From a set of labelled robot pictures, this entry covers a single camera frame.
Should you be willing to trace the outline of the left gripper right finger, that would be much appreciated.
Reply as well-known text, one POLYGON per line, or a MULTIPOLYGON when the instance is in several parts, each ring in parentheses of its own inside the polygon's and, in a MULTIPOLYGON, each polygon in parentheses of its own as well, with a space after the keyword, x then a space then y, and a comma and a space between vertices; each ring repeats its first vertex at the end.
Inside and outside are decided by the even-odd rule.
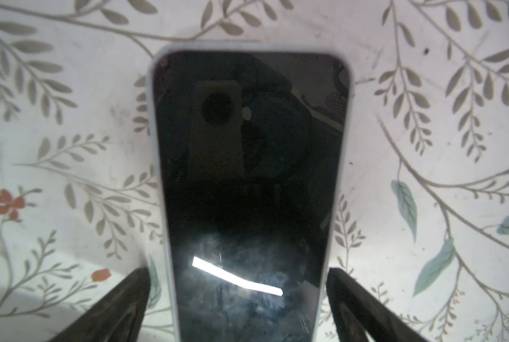
POLYGON ((340 341, 425 340, 342 269, 329 269, 326 293, 340 341))

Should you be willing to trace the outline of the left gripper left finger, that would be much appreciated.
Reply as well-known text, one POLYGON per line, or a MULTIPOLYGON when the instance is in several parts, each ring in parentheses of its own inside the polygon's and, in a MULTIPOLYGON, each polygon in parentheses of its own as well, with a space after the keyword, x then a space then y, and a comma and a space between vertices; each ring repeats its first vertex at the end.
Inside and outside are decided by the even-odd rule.
POLYGON ((136 342, 150 294, 150 274, 138 268, 52 341, 136 342))

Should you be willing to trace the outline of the phone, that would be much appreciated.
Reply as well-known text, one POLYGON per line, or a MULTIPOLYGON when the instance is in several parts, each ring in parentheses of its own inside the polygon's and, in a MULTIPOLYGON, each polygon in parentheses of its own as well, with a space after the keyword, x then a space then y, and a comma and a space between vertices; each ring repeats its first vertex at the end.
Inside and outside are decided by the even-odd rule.
POLYGON ((312 341, 350 73, 334 53, 176 44, 150 70, 179 341, 312 341))

